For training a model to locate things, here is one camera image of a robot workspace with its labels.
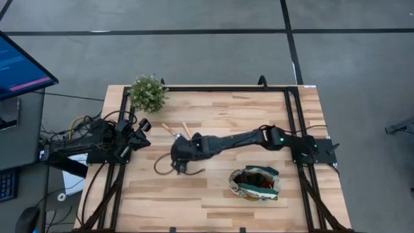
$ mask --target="keyboard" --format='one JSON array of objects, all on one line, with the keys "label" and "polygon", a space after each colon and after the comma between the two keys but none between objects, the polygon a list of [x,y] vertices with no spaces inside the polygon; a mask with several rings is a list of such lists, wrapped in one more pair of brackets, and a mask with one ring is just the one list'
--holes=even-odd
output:
[{"label": "keyboard", "polygon": [[0,202],[17,197],[17,168],[0,171]]}]

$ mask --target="gray floor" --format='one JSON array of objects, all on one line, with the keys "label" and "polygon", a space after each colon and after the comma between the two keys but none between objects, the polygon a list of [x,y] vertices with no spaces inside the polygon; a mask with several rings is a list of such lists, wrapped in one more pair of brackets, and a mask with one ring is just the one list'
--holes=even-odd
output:
[{"label": "gray floor", "polygon": [[[414,1],[287,0],[292,28],[414,27]],[[14,0],[4,31],[283,28],[271,0]],[[318,86],[329,133],[338,150],[341,184],[353,228],[412,232],[414,138],[385,135],[384,126],[414,115],[414,34],[295,35],[305,84]],[[286,35],[25,36],[13,37],[55,74],[50,93],[104,98],[110,84],[153,74],[170,84],[295,84]],[[102,102],[46,96],[43,125],[67,129]],[[62,186],[51,170],[51,188]],[[74,221],[79,196],[69,206]],[[51,221],[53,211],[48,213]],[[51,231],[68,230],[56,226]]]}]

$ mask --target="wooden table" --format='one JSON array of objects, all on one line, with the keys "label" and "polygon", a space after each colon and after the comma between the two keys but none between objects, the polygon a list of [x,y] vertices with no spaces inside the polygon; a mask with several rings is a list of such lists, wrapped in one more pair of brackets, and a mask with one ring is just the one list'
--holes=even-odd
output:
[{"label": "wooden table", "polygon": [[[325,124],[316,88],[299,86],[298,89],[306,126]],[[102,116],[119,110],[123,90],[121,85],[109,86]],[[186,132],[182,122],[187,123],[192,133],[217,136],[250,131],[263,124],[289,129],[283,93],[169,92],[168,96],[166,105],[157,114],[135,113],[138,121],[145,117],[153,125],[147,133],[152,145],[133,152],[126,166],[117,232],[168,232],[170,227],[176,227],[179,232],[238,232],[240,227],[245,227],[247,232],[307,231],[298,171],[288,148],[266,151],[261,146],[247,146],[224,151],[210,160],[189,163],[189,172],[206,168],[205,172],[192,176],[177,176],[176,173],[162,176],[153,170],[155,160],[168,153],[173,143],[173,137],[161,127],[162,122],[183,135]],[[117,120],[118,115],[112,115],[110,119]],[[327,130],[312,128],[308,134],[325,138]],[[159,162],[158,169],[168,171],[170,163],[170,158],[165,158]],[[246,165],[271,166],[280,171],[278,201],[250,202],[230,191],[228,176]],[[98,167],[94,164],[89,168],[84,190]],[[337,173],[325,164],[316,164],[315,169],[323,202],[342,225],[351,227]],[[106,176],[107,166],[93,184],[85,218],[101,201]],[[310,202],[314,224],[318,228],[311,198]],[[112,203],[107,210],[105,225],[108,227]]]}]

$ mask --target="yellow cable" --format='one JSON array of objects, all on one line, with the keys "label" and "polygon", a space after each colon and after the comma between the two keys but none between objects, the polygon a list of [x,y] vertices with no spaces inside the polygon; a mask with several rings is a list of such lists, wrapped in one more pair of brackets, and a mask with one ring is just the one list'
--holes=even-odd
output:
[{"label": "yellow cable", "polygon": [[74,125],[74,124],[75,124],[78,120],[83,119],[84,117],[86,117],[86,116],[79,116],[79,117],[76,117],[76,118],[72,121],[71,126],[69,127],[69,139],[72,139],[72,127],[73,127],[73,125]]}]

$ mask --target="potted plant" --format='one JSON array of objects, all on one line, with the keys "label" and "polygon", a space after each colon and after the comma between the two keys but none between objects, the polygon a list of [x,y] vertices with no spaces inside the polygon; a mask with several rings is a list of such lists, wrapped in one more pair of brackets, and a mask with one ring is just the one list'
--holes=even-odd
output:
[{"label": "potted plant", "polygon": [[161,81],[153,75],[136,78],[129,90],[131,105],[138,111],[146,113],[156,113],[165,104],[168,97],[165,93],[168,89],[164,88]]}]

